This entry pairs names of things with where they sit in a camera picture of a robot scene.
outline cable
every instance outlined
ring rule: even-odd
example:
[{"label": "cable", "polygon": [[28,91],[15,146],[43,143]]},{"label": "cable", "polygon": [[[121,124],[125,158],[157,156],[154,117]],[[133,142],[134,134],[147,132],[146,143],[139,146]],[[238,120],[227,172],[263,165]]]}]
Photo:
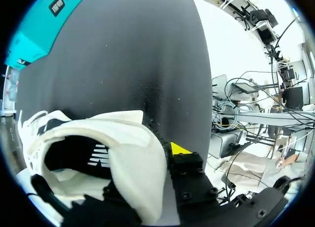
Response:
[{"label": "cable", "polygon": [[306,81],[306,80],[308,80],[308,78],[305,78],[305,79],[303,79],[303,80],[301,80],[301,81],[299,81],[299,82],[297,82],[297,83],[291,85],[291,86],[288,87],[287,89],[293,88],[295,85],[298,85],[299,83],[303,83],[303,82]]},{"label": "cable", "polygon": [[228,196],[228,192],[227,192],[227,178],[228,178],[228,174],[230,173],[230,170],[232,168],[232,165],[235,161],[235,159],[238,157],[238,155],[245,149],[245,148],[248,148],[250,145],[254,144],[253,142],[248,142],[248,143],[245,143],[242,147],[242,149],[236,154],[236,156],[234,157],[233,161],[231,162],[231,165],[230,167],[228,168],[227,170],[227,173],[226,173],[226,177],[225,177],[225,189],[226,189],[226,196],[227,196],[227,201],[228,202],[231,202],[230,200],[230,197]]},{"label": "cable", "polygon": [[[260,111],[262,111],[262,110],[264,110],[264,109],[267,109],[267,108],[274,108],[273,106],[267,106],[266,108],[262,108],[262,109],[260,109]],[[280,108],[282,108],[281,106],[278,106],[278,107],[275,107],[274,109],[276,109],[276,110],[279,110]]]},{"label": "cable", "polygon": [[297,139],[296,141],[294,141],[294,142],[292,142],[292,143],[290,143],[290,144],[288,144],[288,145],[286,145],[286,146],[282,147],[282,149],[284,149],[284,148],[286,148],[286,147],[291,146],[292,144],[294,144],[294,143],[296,143],[297,141],[301,140],[302,138],[304,138],[304,137],[308,136],[308,135],[309,135],[309,134],[311,134],[312,132],[314,132],[314,130],[310,131],[309,133],[307,133],[307,134],[306,134],[306,135],[304,135],[303,137],[300,137],[300,138],[299,138],[299,139]]},{"label": "cable", "polygon": [[281,34],[281,36],[278,38],[278,41],[277,41],[277,43],[276,43],[276,46],[275,46],[275,48],[277,48],[278,46],[279,46],[279,41],[280,41],[280,39],[283,37],[283,35],[285,34],[285,32],[290,28],[290,26],[295,22],[295,20],[297,20],[297,18],[294,18],[293,20],[292,20],[292,22],[286,27],[286,29],[283,31],[283,33]]},{"label": "cable", "polygon": [[[254,72],[254,73],[273,73],[273,72],[268,72],[268,71],[254,71],[254,70],[249,70],[249,71],[244,72],[244,73],[241,75],[241,77],[239,77],[239,79],[241,79],[241,78],[244,76],[244,74],[249,73],[249,72]],[[230,93],[230,95],[229,95],[229,97],[228,97],[227,94],[226,94],[226,90],[225,90],[225,89],[226,89],[226,86],[227,86],[227,83],[225,84],[225,87],[224,87],[224,94],[225,94],[226,98],[230,98],[231,95],[232,95],[233,93],[235,93],[236,91],[232,92],[232,91],[233,91],[233,89],[232,89],[232,90],[231,90],[231,93]]]},{"label": "cable", "polygon": [[235,114],[234,121],[230,125],[228,125],[228,127],[221,126],[221,124],[216,124],[217,125],[216,127],[219,130],[231,130],[235,126],[237,126],[236,124],[237,124],[237,121],[238,121],[238,109],[235,107],[235,104],[233,102],[231,102],[231,101],[219,101],[217,103],[217,107],[219,107],[220,110],[224,106],[229,106],[229,107],[232,107],[234,109],[234,114]]},{"label": "cable", "polygon": [[[248,81],[248,82],[250,82],[250,83],[253,83],[253,84],[255,84],[258,88],[260,88],[265,94],[267,94],[268,96],[270,96],[270,95],[266,92],[265,89],[263,89],[261,86],[259,86],[258,84],[256,84],[255,82],[253,82],[253,81],[251,81],[251,80],[249,80],[249,79],[246,79],[246,78],[232,78],[232,79],[230,79],[229,81],[234,80],[234,79],[243,79],[243,80],[246,80],[246,81]],[[272,96],[270,96],[270,97],[271,97],[272,100],[274,100],[279,106],[282,106],[285,110],[287,110],[288,114],[290,114],[295,120],[297,120],[298,122],[300,122],[300,123],[303,124],[303,125],[306,125],[305,123],[303,123],[303,122],[300,121],[301,119],[297,119],[296,117],[294,117],[294,116],[292,115],[292,113],[290,113],[290,111],[289,111],[281,102],[277,101],[277,100],[274,99]],[[300,115],[300,116],[302,116],[302,117],[305,117],[305,118],[307,118],[308,120],[313,120],[313,121],[315,121],[314,119],[309,118],[309,117],[306,117],[306,116],[303,116],[303,115],[301,115],[301,114],[295,112],[294,110],[292,110],[291,112],[294,112],[294,113],[296,113],[296,114],[298,114],[298,115]]]},{"label": "cable", "polygon": [[[213,166],[211,166],[211,165],[209,164],[209,162],[208,162],[208,161],[207,161],[207,163],[208,163],[208,165],[209,165],[212,169],[214,169],[215,171],[219,171],[219,172],[222,172],[222,173],[225,173],[225,174],[226,174],[226,172],[225,172],[225,171],[219,170],[218,168],[214,168]],[[264,182],[262,182],[262,181],[261,181],[261,180],[259,180],[259,179],[255,179],[255,178],[252,178],[252,177],[246,176],[246,175],[244,175],[244,174],[234,174],[234,175],[240,175],[240,176],[247,177],[247,178],[249,178],[249,179],[254,179],[254,180],[257,180],[257,181],[259,181],[260,183],[264,184],[267,188],[269,188],[269,186],[268,186],[268,185],[266,185]]]},{"label": "cable", "polygon": [[293,182],[296,182],[296,181],[299,181],[299,180],[302,180],[304,179],[304,177],[297,177],[297,178],[294,178],[294,179],[291,179],[287,182],[285,182],[284,184],[282,184],[279,188],[279,190],[283,190],[287,185],[289,185],[290,183],[293,183]]},{"label": "cable", "polygon": [[238,125],[236,125],[236,124],[230,124],[230,125],[222,125],[222,124],[217,124],[217,123],[213,123],[214,125],[220,125],[220,126],[235,126],[235,127],[237,127],[239,130],[241,130],[241,128],[238,126]]},{"label": "cable", "polygon": [[268,98],[270,98],[270,97],[277,96],[277,95],[279,95],[279,94],[280,94],[280,93],[276,93],[276,94],[270,95],[270,96],[268,96],[268,97],[266,97],[266,98],[264,98],[264,99],[260,99],[260,100],[254,101],[254,102],[249,102],[249,103],[246,103],[246,104],[247,104],[247,105],[248,105],[248,104],[255,104],[255,103],[259,102],[259,101],[266,100],[266,99],[268,99]]}]

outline desk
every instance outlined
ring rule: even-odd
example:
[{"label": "desk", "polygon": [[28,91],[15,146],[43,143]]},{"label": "desk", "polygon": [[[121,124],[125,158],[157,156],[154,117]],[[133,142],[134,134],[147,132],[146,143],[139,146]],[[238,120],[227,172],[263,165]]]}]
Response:
[{"label": "desk", "polygon": [[[220,8],[222,9],[225,9],[229,4],[231,4],[234,0],[229,0],[227,2],[227,0],[220,6]],[[250,6],[254,9],[254,10],[259,10],[259,8],[254,4],[252,3],[250,0],[244,0],[246,1],[247,3],[250,4]],[[251,31],[255,31],[256,29],[259,29],[263,26],[266,26],[266,28],[269,30],[269,32],[271,33],[274,41],[278,39],[277,35],[275,34],[275,32],[273,31],[273,28],[272,26],[270,25],[269,21],[268,20],[264,20],[264,21],[261,21],[261,24],[257,25],[256,27],[252,28]]]}]

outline black cable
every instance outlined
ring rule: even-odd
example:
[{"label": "black cable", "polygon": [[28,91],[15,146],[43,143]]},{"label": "black cable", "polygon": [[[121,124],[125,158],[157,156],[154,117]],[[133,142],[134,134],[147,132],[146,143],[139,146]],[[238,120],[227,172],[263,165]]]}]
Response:
[{"label": "black cable", "polygon": [[[222,171],[222,170],[219,170],[219,169],[215,169],[213,166],[211,166],[211,165],[209,164],[209,162],[208,162],[208,161],[207,161],[207,163],[208,163],[208,165],[209,165],[212,169],[214,169],[214,170],[216,170],[216,171],[219,171],[219,172],[222,172],[222,173],[226,173],[225,171]],[[234,175],[240,175],[240,176],[247,177],[247,178],[249,178],[249,179],[254,179],[254,180],[257,180],[257,181],[259,181],[260,183],[264,184],[267,188],[269,188],[269,186],[268,186],[268,185],[266,185],[264,182],[262,182],[262,181],[261,181],[261,180],[259,180],[259,179],[255,179],[255,178],[252,178],[252,177],[246,176],[246,175],[244,175],[244,174],[234,174]]]},{"label": "black cable", "polygon": [[278,38],[278,41],[276,43],[275,49],[279,46],[279,41],[282,38],[282,36],[285,34],[285,32],[290,28],[290,26],[295,22],[295,20],[297,20],[297,18],[294,18],[292,20],[292,22],[286,27],[286,29],[283,31],[283,33],[281,34],[281,36]]},{"label": "black cable", "polygon": [[293,85],[291,85],[290,87],[288,87],[287,89],[289,89],[289,88],[292,88],[292,87],[294,87],[295,85],[298,85],[299,83],[303,83],[304,81],[306,81],[306,80],[308,80],[307,78],[305,78],[305,79],[303,79],[303,80],[301,80],[301,81],[299,81],[299,82],[297,82],[297,83],[295,83],[295,84],[293,84]]},{"label": "black cable", "polygon": [[38,196],[37,194],[34,194],[34,193],[27,193],[27,194],[26,194],[26,196],[32,196],[32,195]]},{"label": "black cable", "polygon": [[[222,172],[222,173],[225,173],[225,174],[226,174],[227,172],[222,171],[222,170],[219,170],[220,166],[219,166],[218,168],[214,168],[212,165],[210,165],[210,163],[208,162],[208,159],[209,159],[210,157],[212,157],[212,155],[210,155],[210,156],[207,158],[207,164],[208,164],[213,170],[219,171],[219,172]],[[249,177],[249,176],[244,175],[244,174],[235,174],[235,173],[229,173],[229,174],[240,175],[240,176],[243,176],[243,177],[246,177],[246,178],[249,178],[249,179],[254,179],[254,180],[256,180],[256,181],[262,183],[263,185],[265,185],[267,188],[270,188],[268,185],[266,185],[266,184],[265,184],[264,182],[262,182],[260,179],[255,179],[255,178]]]},{"label": "black cable", "polygon": [[[243,79],[243,80],[246,80],[246,81],[248,81],[248,82],[250,82],[250,83],[253,83],[253,84],[255,84],[258,88],[260,88],[265,94],[267,94],[268,96],[270,96],[270,95],[266,92],[265,89],[263,89],[261,86],[259,86],[258,84],[256,84],[255,82],[253,82],[253,81],[251,81],[251,80],[249,80],[249,79],[246,79],[246,78],[232,78],[232,79],[230,79],[229,81],[234,80],[234,79]],[[277,100],[276,100],[275,98],[273,98],[272,96],[270,96],[270,97],[271,97],[271,99],[274,100],[274,102],[276,102],[279,106],[281,106],[282,108],[284,108],[285,110],[287,110],[288,114],[290,114],[295,120],[297,120],[297,121],[300,122],[301,124],[306,125],[305,123],[303,123],[303,122],[300,121],[300,120],[302,120],[302,119],[298,119],[298,118],[294,117],[294,116],[291,114],[291,112],[294,112],[294,113],[296,113],[296,114],[298,114],[298,115],[300,115],[300,116],[302,116],[302,117],[305,117],[305,118],[307,118],[308,120],[313,120],[313,121],[315,121],[314,119],[309,118],[309,117],[306,117],[306,116],[304,116],[304,115],[302,115],[302,114],[299,114],[299,113],[297,113],[297,112],[294,111],[294,110],[292,110],[291,112],[289,112],[289,110],[288,110],[281,102],[277,101]]]},{"label": "black cable", "polygon": [[225,177],[225,189],[226,189],[226,195],[227,195],[227,200],[228,202],[231,202],[230,200],[230,197],[228,196],[228,192],[227,192],[227,178],[228,178],[228,174],[230,173],[230,170],[232,168],[232,165],[235,161],[235,159],[238,157],[238,155],[245,149],[245,148],[248,148],[250,145],[254,144],[253,142],[248,142],[248,143],[245,143],[242,147],[242,149],[236,154],[236,156],[234,157],[233,161],[231,162],[231,165],[230,167],[228,168],[227,170],[227,173],[226,173],[226,177]]},{"label": "black cable", "polygon": [[254,102],[249,102],[249,103],[242,103],[242,104],[240,104],[240,105],[256,104],[256,103],[259,102],[259,101],[266,100],[266,99],[268,99],[268,98],[270,98],[270,97],[274,97],[274,96],[277,96],[277,95],[279,95],[279,94],[280,94],[280,93],[276,93],[276,94],[270,95],[270,96],[268,96],[268,97],[266,97],[266,98],[264,98],[264,99],[256,100],[256,101],[254,101]]},{"label": "black cable", "polygon": [[[272,73],[272,72],[268,72],[268,71],[254,71],[254,70],[249,70],[249,71],[244,72],[244,73],[241,75],[241,77],[239,77],[238,80],[240,80],[240,79],[244,76],[244,74],[249,73],[249,72],[254,72],[254,73]],[[231,90],[231,93],[230,93],[230,95],[229,95],[229,97],[227,97],[227,94],[226,94],[226,92],[225,92],[225,88],[226,88],[226,86],[227,86],[227,83],[225,84],[225,87],[224,87],[224,94],[225,94],[226,98],[229,98],[229,99],[230,99],[231,95],[232,95],[233,93],[235,93],[236,91],[232,92],[232,91],[233,91],[233,89],[232,89],[232,90]]]},{"label": "black cable", "polygon": [[297,178],[294,178],[294,179],[291,179],[287,182],[285,182],[284,184],[282,184],[280,187],[279,187],[279,190],[283,190],[287,185],[289,185],[290,183],[293,183],[293,182],[296,182],[296,181],[299,181],[299,180],[302,180],[304,179],[304,177],[297,177]]}]

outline white shoe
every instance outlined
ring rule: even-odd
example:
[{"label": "white shoe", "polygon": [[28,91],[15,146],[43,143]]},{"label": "white shoe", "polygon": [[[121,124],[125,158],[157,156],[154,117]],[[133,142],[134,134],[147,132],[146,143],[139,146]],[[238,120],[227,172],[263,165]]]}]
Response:
[{"label": "white shoe", "polygon": [[70,120],[61,111],[41,111],[23,126],[21,116],[22,112],[18,132],[27,167],[32,175],[43,176],[56,196],[103,200],[103,188],[112,177],[142,224],[159,219],[167,165],[159,140],[141,124],[142,111],[84,120]]}]

